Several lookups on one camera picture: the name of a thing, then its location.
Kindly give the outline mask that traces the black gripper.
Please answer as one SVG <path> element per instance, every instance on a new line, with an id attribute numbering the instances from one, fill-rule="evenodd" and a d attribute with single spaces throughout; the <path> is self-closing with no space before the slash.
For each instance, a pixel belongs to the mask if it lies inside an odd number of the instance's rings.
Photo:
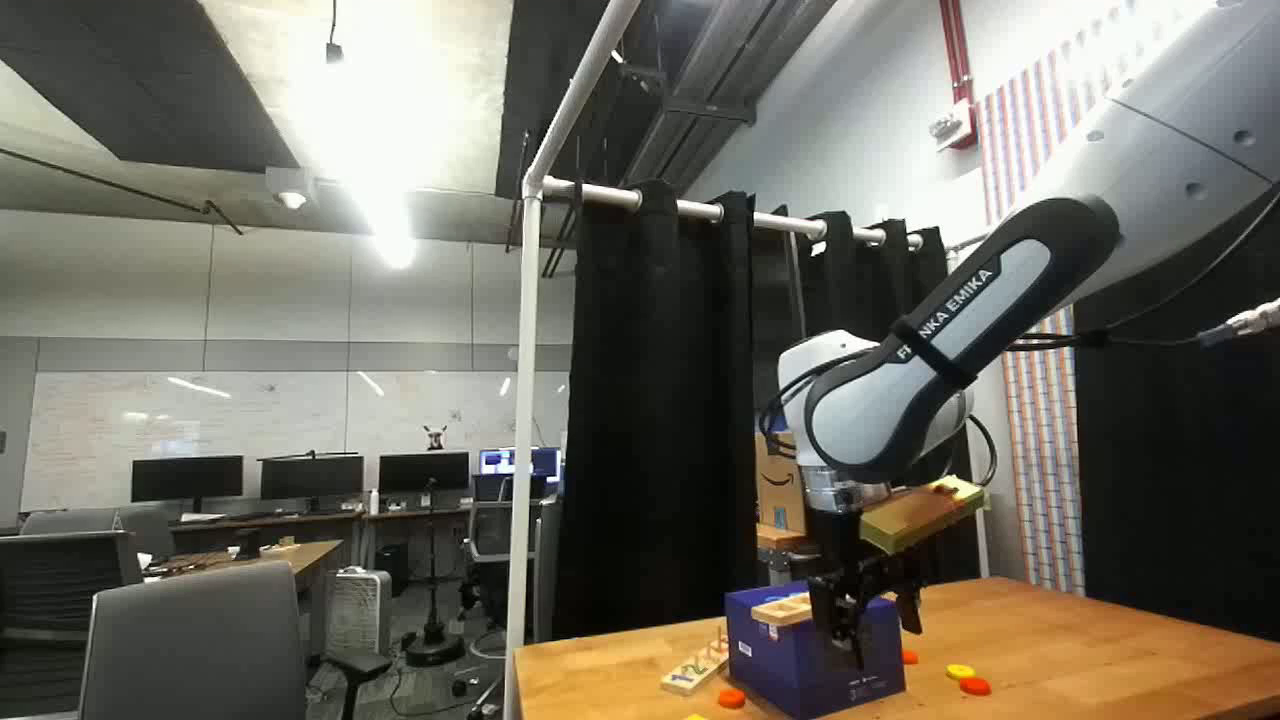
<path id="1" fill-rule="evenodd" d="M 813 604 L 813 624 L 854 665 L 863 659 L 862 609 L 873 595 L 897 590 L 902 628 L 919 637 L 919 565 L 913 555 L 884 555 L 862 536 L 862 514 L 813 513 L 810 536 L 818 539 L 818 575 L 842 595 Z"/>

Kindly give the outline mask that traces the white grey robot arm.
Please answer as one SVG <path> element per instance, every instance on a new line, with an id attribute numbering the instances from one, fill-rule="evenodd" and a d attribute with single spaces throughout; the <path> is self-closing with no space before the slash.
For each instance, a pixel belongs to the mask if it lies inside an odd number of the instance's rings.
<path id="1" fill-rule="evenodd" d="M 1280 0 L 1210 0 L 888 334 L 831 327 L 778 358 L 803 498 L 863 525 L 919 496 L 913 469 L 969 420 L 969 384 L 1045 346 L 1040 320 L 1249 235 L 1280 186 Z"/>

